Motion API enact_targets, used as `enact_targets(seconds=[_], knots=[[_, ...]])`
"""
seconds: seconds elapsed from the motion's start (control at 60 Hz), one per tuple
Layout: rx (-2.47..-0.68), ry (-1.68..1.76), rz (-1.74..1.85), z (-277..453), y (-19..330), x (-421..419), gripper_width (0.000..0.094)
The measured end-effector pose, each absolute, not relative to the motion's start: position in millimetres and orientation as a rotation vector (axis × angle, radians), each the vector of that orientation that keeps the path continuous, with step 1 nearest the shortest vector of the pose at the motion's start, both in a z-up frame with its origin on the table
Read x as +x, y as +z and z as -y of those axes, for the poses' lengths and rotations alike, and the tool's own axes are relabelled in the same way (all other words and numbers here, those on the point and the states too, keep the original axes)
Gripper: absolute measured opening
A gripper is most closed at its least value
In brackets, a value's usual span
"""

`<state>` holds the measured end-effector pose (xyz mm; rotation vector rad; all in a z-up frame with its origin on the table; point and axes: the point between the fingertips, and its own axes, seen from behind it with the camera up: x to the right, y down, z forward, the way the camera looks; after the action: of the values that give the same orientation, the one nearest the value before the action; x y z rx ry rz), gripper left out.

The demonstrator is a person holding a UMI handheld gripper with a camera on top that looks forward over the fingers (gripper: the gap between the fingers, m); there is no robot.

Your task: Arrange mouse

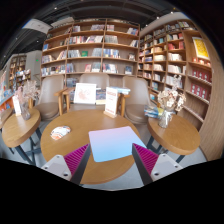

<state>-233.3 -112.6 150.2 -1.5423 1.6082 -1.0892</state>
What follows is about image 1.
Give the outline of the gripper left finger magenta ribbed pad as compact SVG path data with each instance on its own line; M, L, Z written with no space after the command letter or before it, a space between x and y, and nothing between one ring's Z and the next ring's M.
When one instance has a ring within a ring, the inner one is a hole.
M65 156L54 156L42 166L42 169L79 185L89 160L90 152L90 145L86 144Z

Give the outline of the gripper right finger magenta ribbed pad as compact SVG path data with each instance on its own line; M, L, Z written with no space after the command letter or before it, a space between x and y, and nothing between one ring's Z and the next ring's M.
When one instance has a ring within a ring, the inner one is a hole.
M137 144L132 144L132 155L143 185L150 184L182 169L182 166L167 154L157 155Z

